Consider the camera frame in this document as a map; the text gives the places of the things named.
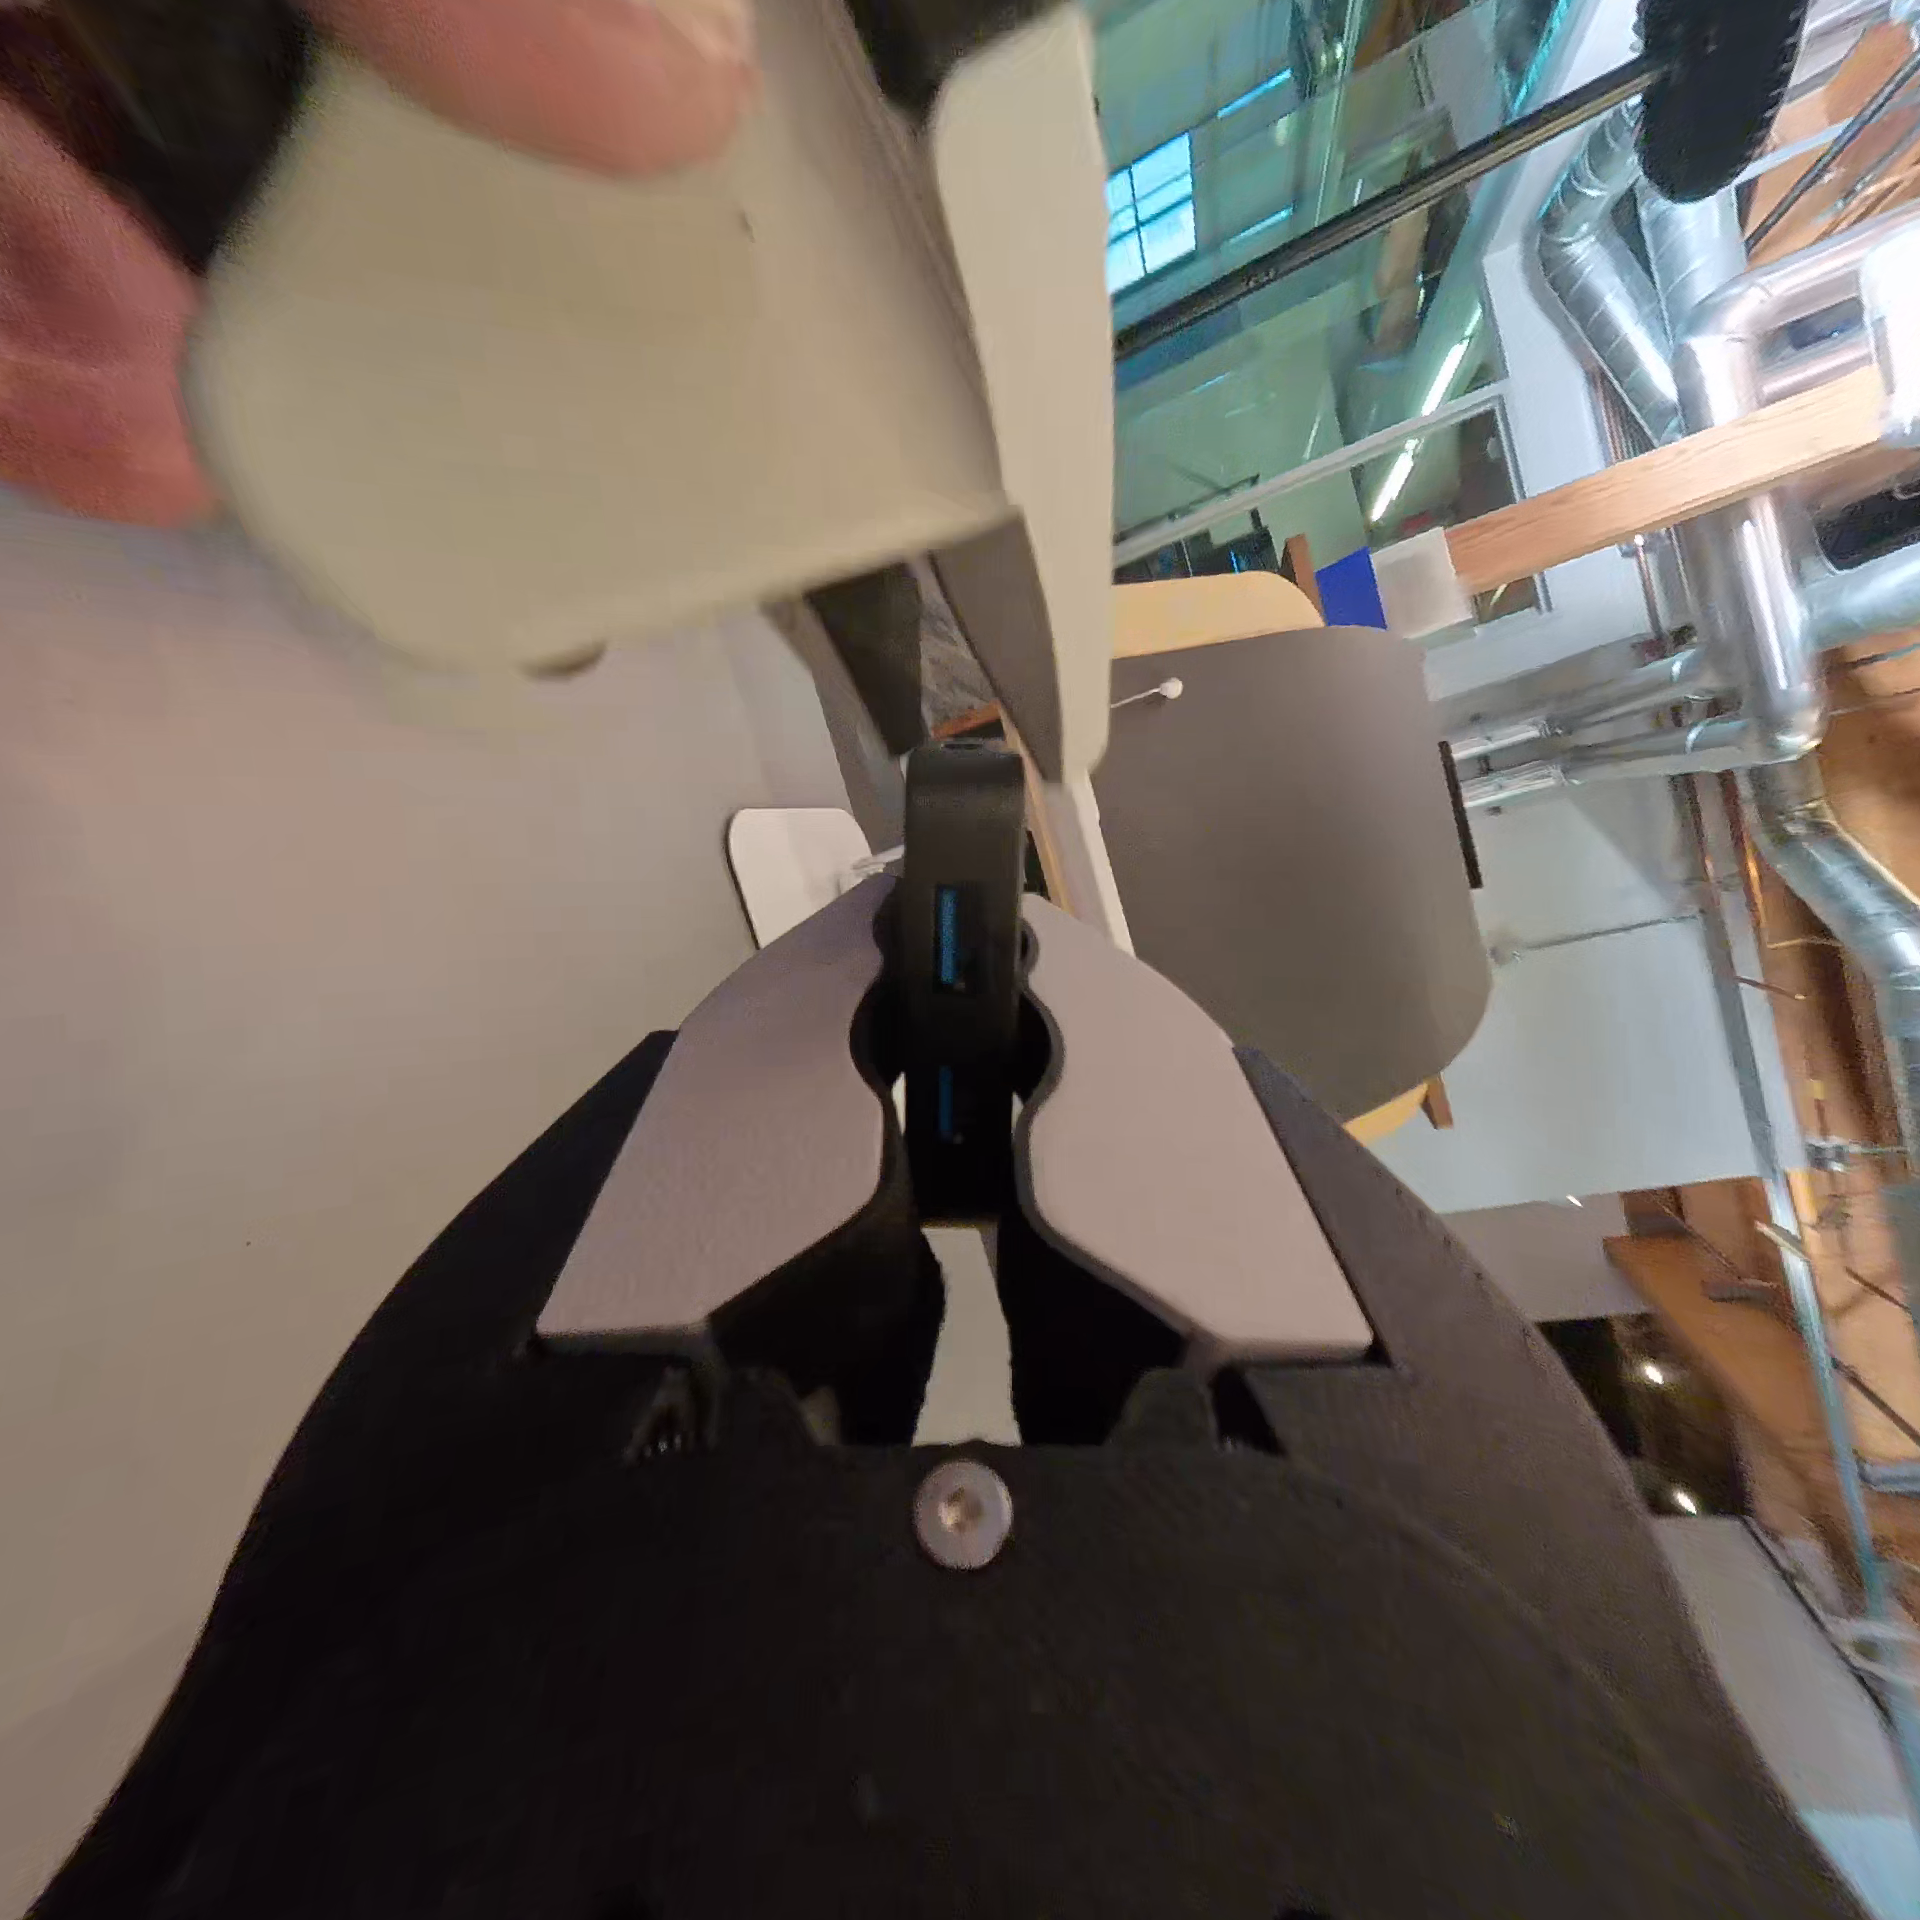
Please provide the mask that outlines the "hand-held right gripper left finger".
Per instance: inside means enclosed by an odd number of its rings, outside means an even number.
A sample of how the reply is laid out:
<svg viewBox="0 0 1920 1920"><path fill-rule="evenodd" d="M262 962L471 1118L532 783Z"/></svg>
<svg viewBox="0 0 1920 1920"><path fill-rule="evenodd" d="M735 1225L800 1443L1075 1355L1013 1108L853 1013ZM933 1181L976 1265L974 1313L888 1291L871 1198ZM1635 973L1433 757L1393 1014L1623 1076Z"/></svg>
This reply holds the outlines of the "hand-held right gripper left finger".
<svg viewBox="0 0 1920 1920"><path fill-rule="evenodd" d="M881 1076L892 892L859 882L683 1022L535 1321L547 1348L769 1371L849 1445L912 1437L943 1281Z"/></svg>

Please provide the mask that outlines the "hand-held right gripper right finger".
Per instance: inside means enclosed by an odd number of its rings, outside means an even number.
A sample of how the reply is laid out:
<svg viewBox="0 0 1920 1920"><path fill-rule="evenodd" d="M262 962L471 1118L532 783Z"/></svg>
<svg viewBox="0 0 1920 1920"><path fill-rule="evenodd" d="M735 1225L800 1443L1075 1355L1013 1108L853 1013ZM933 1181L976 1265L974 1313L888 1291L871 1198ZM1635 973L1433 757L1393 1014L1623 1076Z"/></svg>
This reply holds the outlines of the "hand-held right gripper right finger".
<svg viewBox="0 0 1920 1920"><path fill-rule="evenodd" d="M1223 1028L1024 901L1000 1313L1027 1445L1102 1445L1144 1377L1366 1362L1376 1331Z"/></svg>

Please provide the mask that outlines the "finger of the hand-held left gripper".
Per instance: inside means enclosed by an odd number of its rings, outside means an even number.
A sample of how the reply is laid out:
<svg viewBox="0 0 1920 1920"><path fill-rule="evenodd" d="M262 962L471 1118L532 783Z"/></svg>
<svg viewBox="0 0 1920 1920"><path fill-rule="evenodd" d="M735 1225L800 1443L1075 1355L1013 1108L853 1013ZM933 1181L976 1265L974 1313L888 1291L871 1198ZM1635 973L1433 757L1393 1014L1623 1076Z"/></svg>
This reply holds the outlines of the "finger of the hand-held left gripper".
<svg viewBox="0 0 1920 1920"><path fill-rule="evenodd" d="M1113 675L1108 175L1079 7L964 57L927 149L1003 493L931 565L1040 780L1077 783L1108 746Z"/></svg>

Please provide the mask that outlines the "black usb hub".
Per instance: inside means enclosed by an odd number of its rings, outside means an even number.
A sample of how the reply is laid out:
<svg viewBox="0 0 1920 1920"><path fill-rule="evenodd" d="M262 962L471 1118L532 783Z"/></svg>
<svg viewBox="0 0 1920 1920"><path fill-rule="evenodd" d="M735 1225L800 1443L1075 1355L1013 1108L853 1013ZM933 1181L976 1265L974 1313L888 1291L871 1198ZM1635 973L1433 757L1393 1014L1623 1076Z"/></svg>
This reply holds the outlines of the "black usb hub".
<svg viewBox="0 0 1920 1920"><path fill-rule="evenodd" d="M1024 770L967 741L905 764L886 979L903 1143L934 1225L996 1219L1013 1181L1024 986Z"/></svg>

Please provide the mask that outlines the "person's left hand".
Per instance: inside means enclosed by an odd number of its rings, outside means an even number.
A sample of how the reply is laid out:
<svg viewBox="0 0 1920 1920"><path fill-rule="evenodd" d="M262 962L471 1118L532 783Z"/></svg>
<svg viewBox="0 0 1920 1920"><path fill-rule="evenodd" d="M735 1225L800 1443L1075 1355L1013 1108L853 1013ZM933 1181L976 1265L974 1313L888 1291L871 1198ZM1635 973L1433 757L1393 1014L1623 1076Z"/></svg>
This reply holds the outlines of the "person's left hand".
<svg viewBox="0 0 1920 1920"><path fill-rule="evenodd" d="M96 521L213 513L185 334L323 43L457 127L601 175L717 156L757 71L749 4L5 4L7 490Z"/></svg>

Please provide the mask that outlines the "wooden-edged grey chair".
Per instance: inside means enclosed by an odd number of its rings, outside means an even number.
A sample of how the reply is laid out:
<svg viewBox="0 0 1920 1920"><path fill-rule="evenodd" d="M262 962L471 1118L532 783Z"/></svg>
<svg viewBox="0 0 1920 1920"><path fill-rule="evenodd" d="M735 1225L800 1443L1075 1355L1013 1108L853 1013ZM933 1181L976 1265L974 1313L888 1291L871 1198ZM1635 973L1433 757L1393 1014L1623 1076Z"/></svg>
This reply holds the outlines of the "wooden-edged grey chair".
<svg viewBox="0 0 1920 1920"><path fill-rule="evenodd" d="M1113 589L1093 788L1139 955L1358 1138L1452 1125L1481 865L1424 652L1271 572Z"/></svg>

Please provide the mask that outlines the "black metal pole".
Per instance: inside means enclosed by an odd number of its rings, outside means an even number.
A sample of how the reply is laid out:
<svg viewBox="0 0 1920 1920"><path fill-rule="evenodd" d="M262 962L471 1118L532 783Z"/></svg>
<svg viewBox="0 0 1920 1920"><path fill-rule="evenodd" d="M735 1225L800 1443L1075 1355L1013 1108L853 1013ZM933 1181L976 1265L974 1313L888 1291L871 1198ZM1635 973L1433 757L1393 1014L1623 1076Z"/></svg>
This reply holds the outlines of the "black metal pole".
<svg viewBox="0 0 1920 1920"><path fill-rule="evenodd" d="M1409 213L1431 209L1446 195L1475 186L1512 159L1536 154L1557 137L1588 125L1609 109L1639 99L1671 71L1673 60L1659 60L1654 54L1641 54L1617 63L1600 74L1595 81L1573 87L1548 105L1515 117L1511 124L1475 139L1454 156L1436 159L1419 173L1387 188L1364 203L1345 209L1332 220L1303 231L1281 246L1261 252L1238 267L1208 278L1205 286L1163 306L1158 313L1131 326L1118 330L1113 337L1115 366L1125 366L1189 326L1212 321L1213 313L1221 313L1287 278L1288 275L1303 271L1323 258L1384 231Z"/></svg>

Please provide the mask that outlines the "wooden ceiling beam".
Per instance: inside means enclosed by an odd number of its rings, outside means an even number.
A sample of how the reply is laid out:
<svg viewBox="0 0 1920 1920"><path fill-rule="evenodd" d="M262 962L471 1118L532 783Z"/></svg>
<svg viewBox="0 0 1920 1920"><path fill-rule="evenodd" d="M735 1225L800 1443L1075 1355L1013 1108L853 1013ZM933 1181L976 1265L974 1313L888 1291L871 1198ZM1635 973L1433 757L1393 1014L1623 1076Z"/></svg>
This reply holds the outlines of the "wooden ceiling beam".
<svg viewBox="0 0 1920 1920"><path fill-rule="evenodd" d="M1669 530L1881 450L1887 399L1868 366L1671 445L1444 530L1470 596Z"/></svg>

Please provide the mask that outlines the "black wheel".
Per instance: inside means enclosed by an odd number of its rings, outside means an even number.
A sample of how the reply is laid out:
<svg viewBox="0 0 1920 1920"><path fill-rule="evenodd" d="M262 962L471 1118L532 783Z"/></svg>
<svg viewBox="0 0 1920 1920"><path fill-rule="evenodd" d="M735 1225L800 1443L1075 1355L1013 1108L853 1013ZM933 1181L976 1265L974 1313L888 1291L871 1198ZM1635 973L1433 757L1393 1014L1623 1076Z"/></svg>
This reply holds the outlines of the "black wheel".
<svg viewBox="0 0 1920 1920"><path fill-rule="evenodd" d="M1717 196L1767 146L1811 3L1639 3L1636 149L1671 203Z"/></svg>

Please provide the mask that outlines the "silver ventilation duct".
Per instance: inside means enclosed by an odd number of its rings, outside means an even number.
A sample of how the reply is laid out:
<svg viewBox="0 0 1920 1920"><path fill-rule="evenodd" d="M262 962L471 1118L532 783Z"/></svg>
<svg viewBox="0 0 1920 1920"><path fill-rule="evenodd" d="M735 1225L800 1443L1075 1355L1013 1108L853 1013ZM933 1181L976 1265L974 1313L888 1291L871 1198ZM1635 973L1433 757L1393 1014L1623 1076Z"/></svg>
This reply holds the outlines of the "silver ventilation duct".
<svg viewBox="0 0 1920 1920"><path fill-rule="evenodd" d="M1700 449L1710 427L1756 426L1767 405L1811 399L1811 350L1769 361L1789 325L1854 298L1839 371L1868 375L1868 441L1885 427L1883 372L1897 325L1916 321L1916 214L1895 213L1767 267L1744 266L1733 196L1667 198L1639 157L1647 108L1607 111L1542 205L1536 258L1548 290L1656 450ZM1829 730L1819 663L1831 650L1916 628L1916 542L1857 566L1815 566L1811 525L1784 482L1675 529L1696 641L1617 681L1539 713L1550 783L1742 772L1748 826L1774 871L1873 982L1889 1050L1916 1050L1916 893L1832 817L1812 761Z"/></svg>

